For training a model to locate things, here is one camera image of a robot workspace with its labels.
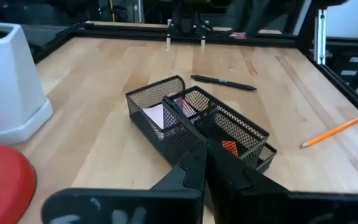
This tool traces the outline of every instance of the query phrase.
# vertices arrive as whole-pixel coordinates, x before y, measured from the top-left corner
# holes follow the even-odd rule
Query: white pot
[[[0,144],[22,142],[53,111],[42,92],[37,69],[20,25],[0,23]]]

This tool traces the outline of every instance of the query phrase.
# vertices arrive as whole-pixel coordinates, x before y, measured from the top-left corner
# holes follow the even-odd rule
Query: mesh desk organizer
[[[179,106],[182,116],[164,96]],[[126,98],[132,122],[172,166],[189,153],[196,139],[221,142],[259,172],[269,168],[277,153],[266,143],[268,132],[200,87],[186,89],[179,76],[128,92]]]

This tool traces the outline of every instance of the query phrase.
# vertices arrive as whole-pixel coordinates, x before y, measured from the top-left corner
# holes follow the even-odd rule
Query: wooden tabletop
[[[297,49],[74,38],[38,72],[54,115],[15,145],[37,171],[37,191],[21,223],[68,187],[148,189],[171,168],[130,121],[125,93],[172,75],[198,85],[270,133],[278,154],[265,175],[290,190],[358,192],[358,124],[313,147],[305,140],[358,110]],[[199,83],[191,74],[258,88]],[[213,223],[205,213],[205,223]]]

